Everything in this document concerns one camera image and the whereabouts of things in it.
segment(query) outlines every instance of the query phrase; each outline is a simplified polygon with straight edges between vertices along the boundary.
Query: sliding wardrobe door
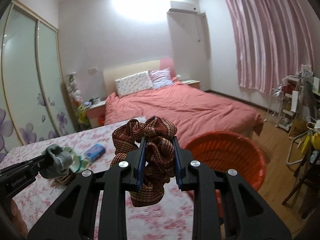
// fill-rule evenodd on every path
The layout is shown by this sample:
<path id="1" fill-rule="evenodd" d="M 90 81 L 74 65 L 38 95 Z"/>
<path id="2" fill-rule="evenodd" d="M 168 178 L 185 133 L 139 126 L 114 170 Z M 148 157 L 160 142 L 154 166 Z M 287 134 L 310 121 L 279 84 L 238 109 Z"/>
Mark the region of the sliding wardrobe door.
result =
<path id="1" fill-rule="evenodd" d="M 39 70 L 49 112 L 60 135 L 74 133 L 75 129 L 66 109 L 57 54 L 56 32 L 43 23 L 38 24 Z"/>
<path id="2" fill-rule="evenodd" d="M 4 15 L 0 19 L 0 55 L 2 53 L 2 47 L 5 46 L 6 36 L 4 34 L 5 23 L 9 14 L 10 6 L 5 11 Z M 0 78 L 0 162 L 6 156 L 6 154 L 14 147 L 21 146 L 17 132 L 14 129 L 13 122 L 10 117 L 10 113 L 7 107 L 7 103 L 4 96 L 2 74 Z"/>
<path id="3" fill-rule="evenodd" d="M 4 91 L 20 137 L 26 144 L 57 137 L 39 84 L 36 20 L 14 7 L 5 34 Z"/>

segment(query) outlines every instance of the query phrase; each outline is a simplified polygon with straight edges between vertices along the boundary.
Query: pink striped curtain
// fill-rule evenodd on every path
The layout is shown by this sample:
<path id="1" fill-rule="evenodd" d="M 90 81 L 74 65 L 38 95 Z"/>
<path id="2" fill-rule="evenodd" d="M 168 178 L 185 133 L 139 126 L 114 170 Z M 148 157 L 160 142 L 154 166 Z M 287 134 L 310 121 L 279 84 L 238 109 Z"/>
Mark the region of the pink striped curtain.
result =
<path id="1" fill-rule="evenodd" d="M 268 93 L 314 52 L 298 0 L 226 0 L 236 41 L 240 87 Z"/>

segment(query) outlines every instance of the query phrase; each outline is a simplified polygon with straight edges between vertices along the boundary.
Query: silver screw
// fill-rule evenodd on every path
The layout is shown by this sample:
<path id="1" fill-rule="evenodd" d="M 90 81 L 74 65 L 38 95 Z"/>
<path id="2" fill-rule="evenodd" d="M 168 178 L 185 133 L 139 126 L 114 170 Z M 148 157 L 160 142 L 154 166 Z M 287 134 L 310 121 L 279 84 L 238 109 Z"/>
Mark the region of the silver screw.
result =
<path id="1" fill-rule="evenodd" d="M 231 176 L 236 176 L 238 174 L 238 171 L 236 171 L 235 169 L 230 169 L 228 170 L 228 174 Z"/>
<path id="2" fill-rule="evenodd" d="M 128 167 L 129 163 L 126 162 L 126 161 L 123 161 L 123 162 L 119 162 L 119 167 L 121 168 L 125 168 L 125 167 Z"/>
<path id="3" fill-rule="evenodd" d="M 193 160 L 190 162 L 191 166 L 198 167 L 200 166 L 200 161 Z"/>
<path id="4" fill-rule="evenodd" d="M 85 170 L 85 171 L 82 171 L 82 176 L 89 177 L 91 175 L 91 173 L 92 173 L 91 171 Z"/>

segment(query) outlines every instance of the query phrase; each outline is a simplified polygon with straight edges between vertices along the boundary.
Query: beige headboard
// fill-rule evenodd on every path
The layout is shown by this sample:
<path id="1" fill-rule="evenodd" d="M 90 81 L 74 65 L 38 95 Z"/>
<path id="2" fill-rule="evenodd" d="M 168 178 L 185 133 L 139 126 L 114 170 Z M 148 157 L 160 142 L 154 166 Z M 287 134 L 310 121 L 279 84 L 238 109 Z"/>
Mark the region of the beige headboard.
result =
<path id="1" fill-rule="evenodd" d="M 136 63 L 126 66 L 121 66 L 103 71 L 104 84 L 108 95 L 116 91 L 115 80 L 130 76 L 142 71 L 158 70 L 160 67 L 160 60 L 152 60 L 148 62 Z"/>

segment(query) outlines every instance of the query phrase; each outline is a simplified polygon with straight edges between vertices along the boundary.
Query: wardrobe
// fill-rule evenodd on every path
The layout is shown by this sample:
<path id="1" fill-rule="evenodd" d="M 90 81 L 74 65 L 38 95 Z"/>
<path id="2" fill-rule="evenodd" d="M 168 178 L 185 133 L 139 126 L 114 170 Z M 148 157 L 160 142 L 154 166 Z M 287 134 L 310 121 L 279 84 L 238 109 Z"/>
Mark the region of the wardrobe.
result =
<path id="1" fill-rule="evenodd" d="M 57 29 L 12 2 L 0 19 L 0 35 L 1 162 L 13 147 L 74 133 L 75 127 Z"/>

